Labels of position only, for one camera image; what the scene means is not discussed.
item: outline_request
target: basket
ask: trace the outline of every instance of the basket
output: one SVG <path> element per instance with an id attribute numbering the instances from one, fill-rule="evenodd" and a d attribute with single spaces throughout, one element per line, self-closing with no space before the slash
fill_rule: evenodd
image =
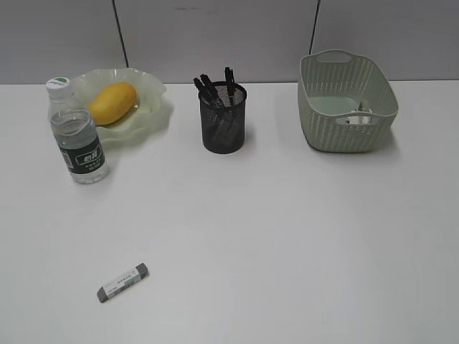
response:
<path id="1" fill-rule="evenodd" d="M 301 60 L 298 108 L 308 143 L 340 153 L 377 147 L 398 113 L 395 94 L 376 63 L 337 49 Z"/>

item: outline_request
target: yellow mango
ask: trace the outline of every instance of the yellow mango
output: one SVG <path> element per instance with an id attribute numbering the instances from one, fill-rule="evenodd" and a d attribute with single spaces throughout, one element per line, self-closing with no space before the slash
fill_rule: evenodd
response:
<path id="1" fill-rule="evenodd" d="M 87 109 L 95 124 L 107 125 L 122 118 L 136 102 L 136 89 L 127 82 L 114 82 L 105 86 Z"/>

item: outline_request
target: black mesh pen holder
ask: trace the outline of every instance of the black mesh pen holder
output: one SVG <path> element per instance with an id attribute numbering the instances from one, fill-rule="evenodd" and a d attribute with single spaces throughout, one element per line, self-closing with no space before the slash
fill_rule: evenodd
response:
<path id="1" fill-rule="evenodd" d="M 241 85 L 235 84 L 235 95 L 230 97 L 226 82 L 213 82 L 213 85 L 221 102 L 209 103 L 203 99 L 201 93 L 198 95 L 201 105 L 202 143 L 213 153 L 233 153 L 244 144 L 247 91 Z"/>

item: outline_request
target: black pen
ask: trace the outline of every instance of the black pen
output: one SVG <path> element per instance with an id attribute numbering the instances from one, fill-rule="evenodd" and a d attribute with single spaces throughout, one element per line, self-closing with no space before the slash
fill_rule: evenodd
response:
<path id="1" fill-rule="evenodd" d="M 197 77 L 194 78 L 194 86 L 196 86 L 204 100 L 210 104 L 212 102 L 212 95 Z"/>
<path id="2" fill-rule="evenodd" d="M 235 74 L 233 73 L 233 71 L 229 67 L 226 67 L 224 69 L 224 76 L 225 76 L 225 79 L 227 81 L 229 103 L 231 104 L 231 106 L 234 106 L 234 104 L 235 104 L 235 91 L 236 91 Z"/>
<path id="3" fill-rule="evenodd" d="M 204 86 L 208 89 L 210 95 L 212 96 L 212 99 L 214 103 L 217 105 L 218 108 L 225 108 L 224 103 L 218 96 L 218 91 L 215 88 L 214 84 L 212 81 L 210 81 L 209 77 L 205 74 L 201 74 L 201 80 L 204 83 Z"/>

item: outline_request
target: water bottle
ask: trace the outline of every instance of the water bottle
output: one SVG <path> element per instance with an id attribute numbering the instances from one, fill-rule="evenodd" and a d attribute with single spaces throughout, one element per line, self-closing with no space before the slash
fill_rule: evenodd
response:
<path id="1" fill-rule="evenodd" d="M 48 121 L 70 175 L 78 183 L 95 183 L 108 175 L 93 117 L 75 99 L 66 77 L 46 84 L 49 94 Z"/>

